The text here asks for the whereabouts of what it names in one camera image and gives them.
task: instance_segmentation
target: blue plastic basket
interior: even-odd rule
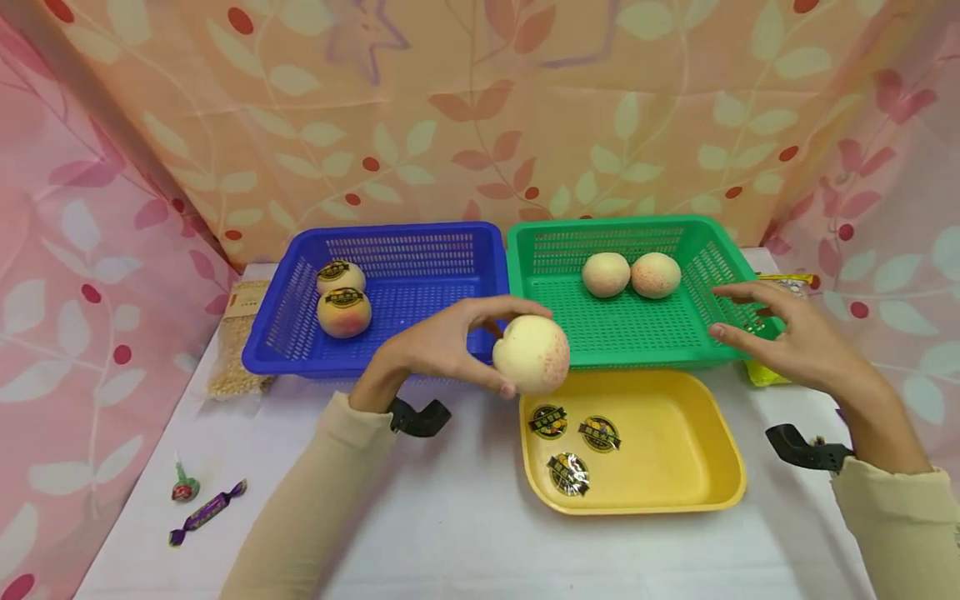
[[[367,276],[373,317],[348,340],[326,335],[317,322],[317,272],[347,260]],[[509,292],[500,230],[482,222],[310,229],[280,259],[243,352],[248,371],[311,379],[354,377],[394,334],[457,300]],[[467,337],[467,349],[490,363],[493,336]]]

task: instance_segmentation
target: hand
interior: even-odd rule
[[[503,336],[498,321],[520,315],[551,318],[553,313],[532,300],[495,296],[460,300],[388,340],[377,354],[389,364],[431,377],[459,379],[514,397],[516,384],[467,352],[467,334],[484,327],[494,338]]]
[[[773,342],[732,325],[714,324],[710,335],[718,341],[743,350],[791,381],[834,397],[886,392],[886,380],[810,302],[762,281],[724,285],[713,293],[738,304],[764,304],[768,308],[757,311],[759,315],[774,314],[786,323],[786,331]]]

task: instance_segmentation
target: fabric backdrop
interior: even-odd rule
[[[869,102],[773,224],[781,266],[900,389],[960,492],[960,3],[860,90]]]
[[[459,219],[698,212],[755,245],[931,4],[32,1],[240,264]]]
[[[70,597],[234,277],[0,20],[0,598]],[[171,477],[173,477],[171,457]]]

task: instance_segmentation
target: peach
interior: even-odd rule
[[[677,261],[660,252],[648,252],[638,258],[630,273],[634,290],[651,300],[673,294],[680,285],[680,277]]]
[[[345,340],[360,335],[370,326],[370,300],[351,287],[330,290],[317,302],[320,329],[332,338]]]
[[[317,291],[322,296],[338,287],[351,287],[364,292],[367,290],[367,276],[351,262],[332,260],[317,272]]]
[[[587,259],[581,277],[591,294],[612,298],[630,283],[630,263],[616,252],[600,252]]]
[[[537,315],[513,319],[493,345],[493,366],[521,394],[550,394],[570,369],[570,344],[553,321]]]

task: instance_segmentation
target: black clamp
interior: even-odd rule
[[[451,417],[450,411],[439,400],[433,400],[417,412],[413,406],[395,397],[388,410],[394,414],[390,421],[391,431],[402,431],[415,438],[434,437]]]
[[[793,424],[775,425],[767,429],[767,440],[777,456],[795,467],[828,470],[834,473],[843,468],[844,459],[853,451],[843,444],[810,444]]]

